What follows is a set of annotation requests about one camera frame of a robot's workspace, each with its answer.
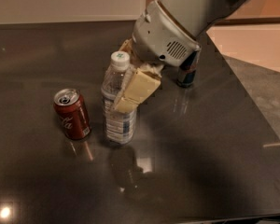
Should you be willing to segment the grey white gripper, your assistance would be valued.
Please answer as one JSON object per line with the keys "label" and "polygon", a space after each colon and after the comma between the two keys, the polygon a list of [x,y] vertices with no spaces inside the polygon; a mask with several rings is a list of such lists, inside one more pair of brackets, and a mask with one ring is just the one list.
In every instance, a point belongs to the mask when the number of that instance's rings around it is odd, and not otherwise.
{"label": "grey white gripper", "polygon": [[180,66],[200,49],[200,44],[178,26],[158,0],[151,2],[136,21],[132,40],[126,39],[119,48],[147,63],[128,69],[112,109],[130,113],[160,86],[161,66],[148,63]]}

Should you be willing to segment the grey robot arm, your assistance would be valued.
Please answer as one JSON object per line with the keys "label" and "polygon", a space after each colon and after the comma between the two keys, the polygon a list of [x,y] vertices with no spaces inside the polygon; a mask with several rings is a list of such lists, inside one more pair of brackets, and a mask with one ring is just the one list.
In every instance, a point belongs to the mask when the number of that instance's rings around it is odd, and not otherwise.
{"label": "grey robot arm", "polygon": [[131,56],[112,109],[130,113],[161,84],[165,65],[178,69],[177,84],[193,83],[201,52],[198,37],[229,17],[247,0],[154,0],[134,24],[132,38],[121,46]]}

